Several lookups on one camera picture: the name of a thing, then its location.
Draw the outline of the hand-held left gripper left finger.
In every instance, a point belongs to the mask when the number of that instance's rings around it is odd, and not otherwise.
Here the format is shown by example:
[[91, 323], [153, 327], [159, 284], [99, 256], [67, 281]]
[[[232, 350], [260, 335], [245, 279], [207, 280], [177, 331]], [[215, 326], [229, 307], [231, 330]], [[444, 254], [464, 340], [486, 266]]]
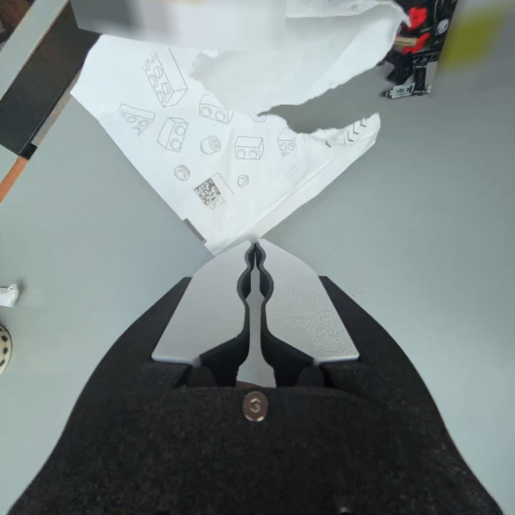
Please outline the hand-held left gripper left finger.
[[204, 367], [219, 386], [235, 386], [250, 347], [254, 258], [255, 244], [244, 241], [192, 276], [152, 352], [155, 362]]

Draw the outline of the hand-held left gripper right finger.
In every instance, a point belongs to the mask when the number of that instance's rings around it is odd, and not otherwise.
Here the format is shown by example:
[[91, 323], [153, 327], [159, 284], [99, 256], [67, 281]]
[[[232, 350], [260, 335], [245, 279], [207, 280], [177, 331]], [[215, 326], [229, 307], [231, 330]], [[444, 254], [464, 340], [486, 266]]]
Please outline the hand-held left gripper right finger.
[[352, 363], [359, 351], [319, 275], [267, 240], [254, 245], [260, 274], [261, 353], [277, 387], [293, 387], [303, 370]]

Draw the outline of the white brick-print paper bag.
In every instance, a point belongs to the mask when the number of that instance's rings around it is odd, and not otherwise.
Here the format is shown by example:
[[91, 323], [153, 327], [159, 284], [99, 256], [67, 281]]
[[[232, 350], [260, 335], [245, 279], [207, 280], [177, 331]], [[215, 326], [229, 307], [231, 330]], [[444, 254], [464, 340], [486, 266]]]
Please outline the white brick-print paper bag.
[[302, 106], [375, 67], [409, 22], [395, 1], [279, 1], [218, 14], [176, 5], [169, 42], [102, 34], [72, 96], [212, 254], [257, 240], [366, 153], [378, 113], [297, 132]]

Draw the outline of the grey desk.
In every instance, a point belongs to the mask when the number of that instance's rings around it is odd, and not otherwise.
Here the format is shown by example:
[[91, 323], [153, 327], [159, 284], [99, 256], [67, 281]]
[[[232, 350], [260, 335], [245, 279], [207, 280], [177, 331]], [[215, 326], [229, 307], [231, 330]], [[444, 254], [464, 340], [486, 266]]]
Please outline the grey desk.
[[[514, 3], [463, 3], [455, 43], [495, 13], [491, 53], [428, 96], [380, 98], [370, 70], [276, 113], [297, 131], [378, 112], [376, 144], [265, 235], [396, 339], [473, 472], [514, 514]], [[70, 99], [1, 203], [1, 514], [39, 472], [106, 351], [209, 253]]]

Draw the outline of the spotted round object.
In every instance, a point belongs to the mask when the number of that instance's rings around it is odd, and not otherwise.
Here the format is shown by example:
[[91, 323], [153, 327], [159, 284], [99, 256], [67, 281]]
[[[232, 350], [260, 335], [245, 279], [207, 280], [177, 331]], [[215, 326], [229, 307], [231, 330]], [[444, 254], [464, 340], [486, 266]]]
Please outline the spotted round object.
[[1, 362], [0, 362], [0, 374], [3, 374], [9, 365], [12, 355], [12, 338], [9, 331], [1, 325]]

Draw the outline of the dark grey box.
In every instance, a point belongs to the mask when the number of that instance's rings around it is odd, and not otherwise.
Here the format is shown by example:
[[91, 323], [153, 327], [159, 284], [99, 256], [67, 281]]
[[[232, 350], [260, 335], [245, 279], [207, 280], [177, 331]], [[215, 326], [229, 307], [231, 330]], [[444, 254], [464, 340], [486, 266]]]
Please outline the dark grey box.
[[29, 159], [34, 139], [99, 35], [78, 27], [71, 1], [31, 1], [1, 50], [1, 145]]

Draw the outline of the black toy box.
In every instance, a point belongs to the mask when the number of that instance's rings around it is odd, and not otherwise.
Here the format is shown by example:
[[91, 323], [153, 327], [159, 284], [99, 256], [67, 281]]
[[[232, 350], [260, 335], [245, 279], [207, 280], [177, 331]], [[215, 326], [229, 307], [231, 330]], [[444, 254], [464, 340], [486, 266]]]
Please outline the black toy box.
[[394, 43], [380, 64], [393, 66], [386, 80], [391, 84], [381, 96], [390, 100], [425, 96], [428, 67], [441, 56], [457, 1], [397, 1], [407, 15]]

